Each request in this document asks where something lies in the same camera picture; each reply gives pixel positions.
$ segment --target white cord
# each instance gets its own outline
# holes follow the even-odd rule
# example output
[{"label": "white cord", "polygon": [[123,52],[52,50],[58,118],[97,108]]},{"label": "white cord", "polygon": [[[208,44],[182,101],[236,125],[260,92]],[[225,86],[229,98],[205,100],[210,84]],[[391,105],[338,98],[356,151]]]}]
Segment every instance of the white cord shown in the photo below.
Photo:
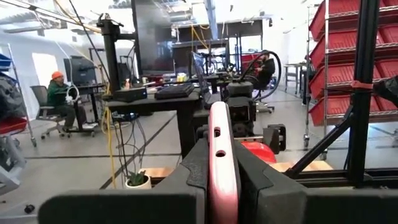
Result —
[{"label": "white cord", "polygon": [[[38,22],[42,25],[42,27],[43,28],[49,28],[46,24],[45,24],[45,22],[43,22],[43,20],[39,17],[39,15],[37,15],[37,12],[35,12],[35,16],[36,16],[36,19],[38,20]],[[79,92],[79,89],[76,87],[76,85],[75,84],[73,84],[73,66],[72,66],[72,60],[70,60],[70,57],[69,57],[69,55],[64,51],[64,49],[61,47],[61,45],[58,43],[58,41],[56,41],[56,40],[53,40],[55,43],[56,43],[56,45],[59,47],[59,49],[62,51],[62,53],[67,57],[67,59],[69,60],[69,66],[70,66],[70,86],[68,87],[68,89],[67,89],[67,96],[66,96],[66,101],[67,101],[67,103],[74,103],[74,102],[76,102],[78,99],[79,99],[79,97],[80,97],[80,92]],[[79,54],[82,54],[80,51],[78,51],[77,49],[75,49],[74,47],[72,47],[74,50],[76,50]],[[76,98],[75,99],[73,99],[71,96],[69,96],[69,91],[71,90],[71,89],[75,89],[76,90]]]}]

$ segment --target window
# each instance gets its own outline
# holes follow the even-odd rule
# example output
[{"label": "window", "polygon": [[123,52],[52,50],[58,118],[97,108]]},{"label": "window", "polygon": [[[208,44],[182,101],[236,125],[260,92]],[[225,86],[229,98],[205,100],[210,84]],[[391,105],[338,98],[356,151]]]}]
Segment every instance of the window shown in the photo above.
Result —
[{"label": "window", "polygon": [[51,74],[58,71],[57,59],[54,55],[32,53],[37,78],[40,85],[48,86],[51,81]]}]

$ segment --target gray floor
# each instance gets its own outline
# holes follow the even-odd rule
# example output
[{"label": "gray floor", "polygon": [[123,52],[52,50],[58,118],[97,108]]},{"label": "gray floor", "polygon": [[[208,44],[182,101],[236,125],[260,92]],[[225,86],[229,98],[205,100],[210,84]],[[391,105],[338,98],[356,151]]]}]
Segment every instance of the gray floor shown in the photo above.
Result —
[{"label": "gray floor", "polygon": [[[277,155],[279,162],[297,161],[304,154],[303,134],[305,131],[305,107],[289,88],[288,93],[277,90],[267,102],[275,106],[273,114],[259,114],[255,130],[268,124],[285,124],[287,128],[287,150]],[[146,156],[143,158],[142,167],[176,166],[178,156],[157,156],[157,154],[178,154],[180,152],[177,119],[175,112],[155,113],[150,117],[141,117],[146,138],[152,139],[146,147]],[[99,189],[111,177],[111,161],[108,158],[106,136],[98,132],[92,138],[81,134],[74,134],[72,138],[58,137],[58,133],[46,140],[40,140],[40,133],[47,128],[48,123],[33,121],[34,135],[38,139],[38,148],[31,145],[28,134],[16,136],[21,142],[24,155],[28,158],[27,168],[23,171],[21,186],[6,195],[0,196],[0,212],[7,207],[29,201],[39,207],[51,196],[73,189]],[[395,167],[398,166],[398,149],[394,144],[393,132],[397,123],[371,124],[369,129],[367,167]],[[123,128],[124,138],[128,138],[131,126]],[[310,126],[310,145],[313,146],[323,137],[323,128]],[[144,140],[138,128],[135,129],[136,146],[140,148]],[[113,153],[117,140],[113,133]],[[329,148],[327,162],[335,169],[342,168],[347,153],[348,133],[342,135]],[[126,147],[126,154],[133,154],[132,147]],[[119,159],[114,158],[116,169],[120,167]],[[116,179],[118,188],[121,188],[121,179]]]}]

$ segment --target large screen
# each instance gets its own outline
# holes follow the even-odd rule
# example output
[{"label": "large screen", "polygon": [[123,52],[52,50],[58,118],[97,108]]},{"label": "large screen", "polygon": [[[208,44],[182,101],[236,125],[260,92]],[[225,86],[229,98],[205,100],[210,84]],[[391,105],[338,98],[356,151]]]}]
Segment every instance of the large screen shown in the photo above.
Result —
[{"label": "large screen", "polygon": [[172,58],[171,23],[166,12],[159,9],[156,1],[135,0],[139,56],[143,74],[174,72]]}]

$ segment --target person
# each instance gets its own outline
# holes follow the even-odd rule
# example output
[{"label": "person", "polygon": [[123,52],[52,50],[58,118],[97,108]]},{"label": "person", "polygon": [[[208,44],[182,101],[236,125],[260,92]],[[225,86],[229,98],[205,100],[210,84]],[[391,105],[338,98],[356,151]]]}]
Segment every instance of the person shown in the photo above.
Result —
[{"label": "person", "polygon": [[261,55],[259,60],[261,60],[261,66],[256,68],[258,72],[257,79],[260,83],[259,87],[265,89],[275,73],[275,62],[273,58],[270,58],[269,53]]},{"label": "person", "polygon": [[[69,86],[64,84],[63,74],[61,72],[54,72],[48,88],[47,104],[55,108],[55,113],[65,117],[65,124],[63,130],[68,131],[73,129],[76,113],[72,105],[68,105],[66,101],[67,90]],[[86,123],[86,111],[84,107],[78,107],[79,120],[82,124]]]}]

